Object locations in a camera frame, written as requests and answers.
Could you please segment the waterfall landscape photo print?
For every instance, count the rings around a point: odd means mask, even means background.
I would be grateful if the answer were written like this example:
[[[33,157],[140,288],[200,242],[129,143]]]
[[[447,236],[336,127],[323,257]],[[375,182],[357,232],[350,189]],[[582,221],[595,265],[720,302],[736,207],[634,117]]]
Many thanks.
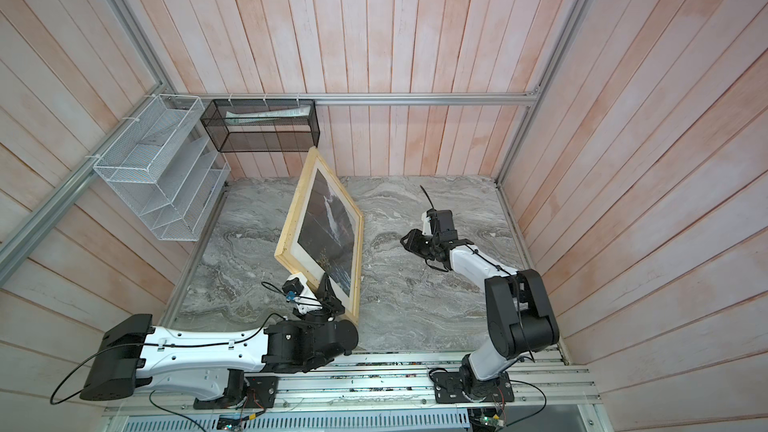
[[[318,170],[312,183],[298,244],[349,296],[356,225],[342,198]]]

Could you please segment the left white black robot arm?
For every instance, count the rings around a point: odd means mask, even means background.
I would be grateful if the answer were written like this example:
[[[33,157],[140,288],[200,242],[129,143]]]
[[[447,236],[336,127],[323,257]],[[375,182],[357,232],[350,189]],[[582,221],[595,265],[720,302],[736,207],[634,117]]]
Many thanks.
[[[356,325],[329,276],[312,291],[293,274],[282,286],[264,282],[294,308],[292,318],[271,313],[253,330],[190,332],[155,326],[136,314],[106,332],[87,359],[78,396],[100,402],[128,398],[138,389],[191,395],[202,407],[226,408],[247,393],[248,373],[295,374],[324,367],[358,345]]]

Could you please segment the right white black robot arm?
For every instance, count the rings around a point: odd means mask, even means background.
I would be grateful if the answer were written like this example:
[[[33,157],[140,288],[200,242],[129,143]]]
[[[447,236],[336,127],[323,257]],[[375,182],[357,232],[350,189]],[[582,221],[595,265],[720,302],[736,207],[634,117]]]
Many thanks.
[[[502,374],[525,354],[559,341],[555,313],[542,276],[517,270],[480,252],[468,240],[439,241],[413,229],[400,239],[403,248],[440,272],[455,272],[484,291],[488,339],[462,359],[455,374],[463,395],[480,400],[503,386]]]

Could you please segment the aluminium slotted base rails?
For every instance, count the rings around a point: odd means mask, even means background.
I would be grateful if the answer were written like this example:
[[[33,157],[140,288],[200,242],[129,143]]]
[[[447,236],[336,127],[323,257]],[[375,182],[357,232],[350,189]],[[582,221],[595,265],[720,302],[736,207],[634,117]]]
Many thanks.
[[[550,346],[513,365],[483,399],[459,392],[460,352],[356,353],[283,375],[255,404],[195,411],[138,394],[105,410],[107,431],[609,431],[595,380]]]

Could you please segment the paper sheet inside black basket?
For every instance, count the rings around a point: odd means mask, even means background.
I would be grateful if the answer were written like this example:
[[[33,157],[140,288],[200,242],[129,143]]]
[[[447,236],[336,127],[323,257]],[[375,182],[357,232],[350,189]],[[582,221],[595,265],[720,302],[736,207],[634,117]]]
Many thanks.
[[[278,110],[263,110],[256,112],[227,111],[224,123],[238,131],[292,131],[296,127],[304,130],[311,114],[310,106],[294,107]]]

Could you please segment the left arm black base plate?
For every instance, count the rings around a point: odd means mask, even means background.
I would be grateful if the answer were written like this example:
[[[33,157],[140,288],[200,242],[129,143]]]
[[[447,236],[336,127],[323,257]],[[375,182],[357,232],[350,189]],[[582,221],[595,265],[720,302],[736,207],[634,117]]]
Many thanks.
[[[246,408],[269,409],[274,406],[279,378],[273,375],[246,376],[243,371],[229,370],[223,395],[212,400],[195,399],[195,410]]]

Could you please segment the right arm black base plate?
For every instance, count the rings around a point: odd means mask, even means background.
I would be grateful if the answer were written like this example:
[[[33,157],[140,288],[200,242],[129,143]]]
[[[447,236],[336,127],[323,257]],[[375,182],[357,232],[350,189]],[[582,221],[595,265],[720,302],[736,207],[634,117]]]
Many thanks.
[[[511,380],[506,372],[487,380],[476,380],[469,369],[449,372],[444,368],[428,371],[438,404],[494,402],[506,404],[514,401]]]

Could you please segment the aluminium wall rail frame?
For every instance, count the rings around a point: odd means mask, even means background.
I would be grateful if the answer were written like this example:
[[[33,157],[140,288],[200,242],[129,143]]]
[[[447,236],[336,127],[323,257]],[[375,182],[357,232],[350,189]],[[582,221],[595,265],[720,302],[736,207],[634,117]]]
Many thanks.
[[[574,0],[126,0],[182,94],[363,96],[319,111],[320,149],[352,180],[457,184],[458,217],[492,235],[486,191],[508,133],[418,124],[381,94],[522,94]],[[1,235],[16,230],[157,81],[108,0],[1,0]]]

